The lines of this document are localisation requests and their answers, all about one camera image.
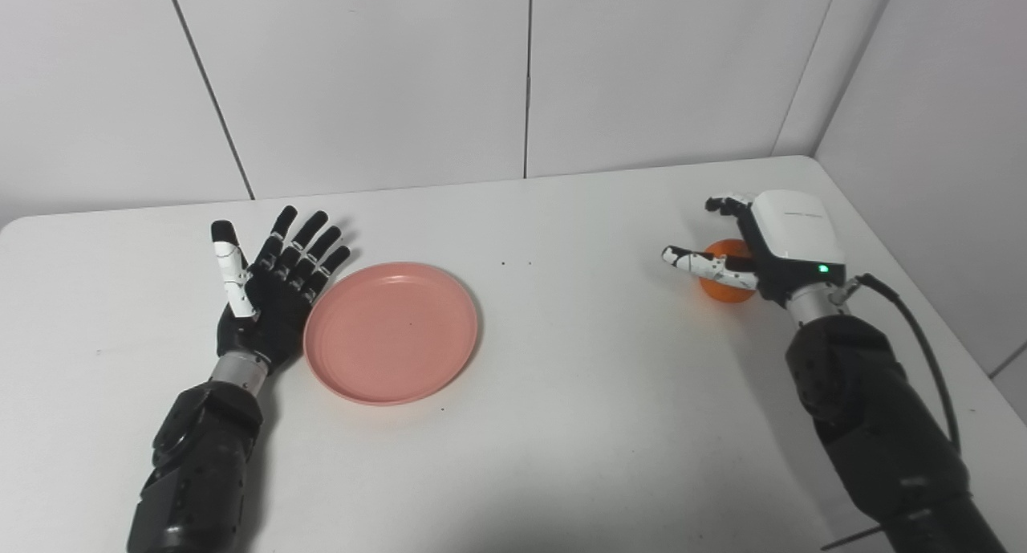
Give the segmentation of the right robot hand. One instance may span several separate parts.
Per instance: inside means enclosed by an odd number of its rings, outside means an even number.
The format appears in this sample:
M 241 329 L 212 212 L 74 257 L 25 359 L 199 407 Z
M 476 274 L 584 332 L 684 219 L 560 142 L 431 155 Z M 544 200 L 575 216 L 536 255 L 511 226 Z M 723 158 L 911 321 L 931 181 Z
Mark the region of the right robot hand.
M 661 258 L 672 267 L 717 285 L 757 292 L 781 307 L 807 287 L 840 287 L 846 282 L 845 254 L 817 196 L 785 189 L 756 195 L 724 193 L 709 197 L 703 208 L 733 217 L 745 253 L 665 246 Z

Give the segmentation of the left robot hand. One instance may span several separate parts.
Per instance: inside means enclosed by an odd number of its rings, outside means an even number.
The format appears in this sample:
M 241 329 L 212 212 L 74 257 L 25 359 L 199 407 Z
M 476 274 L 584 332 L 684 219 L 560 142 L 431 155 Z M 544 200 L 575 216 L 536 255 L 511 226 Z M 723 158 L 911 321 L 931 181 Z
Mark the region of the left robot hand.
M 313 304 L 327 283 L 350 257 L 342 230 L 329 225 L 324 210 L 313 213 L 296 234 L 298 216 L 287 205 L 256 258 L 249 262 L 231 221 L 210 225 L 217 260 L 226 272 L 228 304 L 217 323 L 216 352 L 249 353 L 275 373 L 300 356 Z

